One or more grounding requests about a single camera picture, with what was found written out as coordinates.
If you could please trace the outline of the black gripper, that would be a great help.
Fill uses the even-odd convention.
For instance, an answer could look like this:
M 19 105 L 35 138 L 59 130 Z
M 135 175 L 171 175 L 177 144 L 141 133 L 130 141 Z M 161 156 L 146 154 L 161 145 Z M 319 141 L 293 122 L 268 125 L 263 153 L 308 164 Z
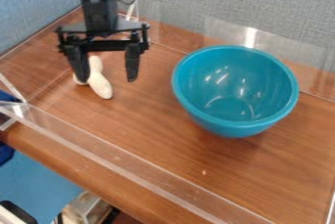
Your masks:
M 134 82 L 139 74 L 139 55 L 149 48 L 147 22 L 139 27 L 118 27 L 116 0 L 83 0 L 83 21 L 60 25 L 55 32 L 59 51 L 66 56 L 76 79 L 86 83 L 90 76 L 88 51 L 123 51 L 126 49 L 127 80 Z

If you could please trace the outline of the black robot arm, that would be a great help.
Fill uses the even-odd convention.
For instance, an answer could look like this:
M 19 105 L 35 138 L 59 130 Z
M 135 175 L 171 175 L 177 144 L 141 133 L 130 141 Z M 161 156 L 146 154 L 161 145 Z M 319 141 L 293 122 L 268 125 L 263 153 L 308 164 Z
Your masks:
M 92 73 L 88 52 L 125 51 L 127 80 L 139 75 L 139 56 L 149 49 L 147 22 L 131 22 L 118 15 L 119 0 L 82 0 L 83 22 L 59 26 L 59 52 L 67 57 L 79 82 Z

